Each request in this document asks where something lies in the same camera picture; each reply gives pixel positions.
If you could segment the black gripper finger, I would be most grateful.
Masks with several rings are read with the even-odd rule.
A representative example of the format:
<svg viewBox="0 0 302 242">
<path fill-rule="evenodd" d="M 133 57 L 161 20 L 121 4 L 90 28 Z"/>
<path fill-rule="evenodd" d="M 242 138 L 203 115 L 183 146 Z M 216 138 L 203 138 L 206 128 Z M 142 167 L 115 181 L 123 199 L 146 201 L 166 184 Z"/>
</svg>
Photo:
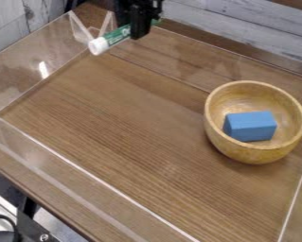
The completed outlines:
<svg viewBox="0 0 302 242">
<path fill-rule="evenodd" d="M 143 38 L 151 30 L 151 13 L 142 7 L 130 8 L 130 37 L 133 40 Z"/>
<path fill-rule="evenodd" d="M 117 24 L 118 26 L 125 26 L 130 23 L 130 15 L 129 15 L 129 11 L 125 9 L 119 9 L 115 12 L 115 16 L 117 16 Z"/>
</svg>

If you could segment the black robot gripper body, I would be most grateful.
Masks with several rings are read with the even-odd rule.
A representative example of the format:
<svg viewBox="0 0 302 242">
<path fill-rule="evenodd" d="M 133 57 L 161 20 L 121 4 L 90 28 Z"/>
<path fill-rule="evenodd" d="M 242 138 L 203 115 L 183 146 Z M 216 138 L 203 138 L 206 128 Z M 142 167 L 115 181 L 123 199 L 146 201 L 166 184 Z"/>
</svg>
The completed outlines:
<svg viewBox="0 0 302 242">
<path fill-rule="evenodd" d="M 162 14 L 162 4 L 165 0 L 114 0 L 114 11 L 121 17 L 129 15 L 133 7 L 139 7 L 153 19 L 158 19 Z"/>
</svg>

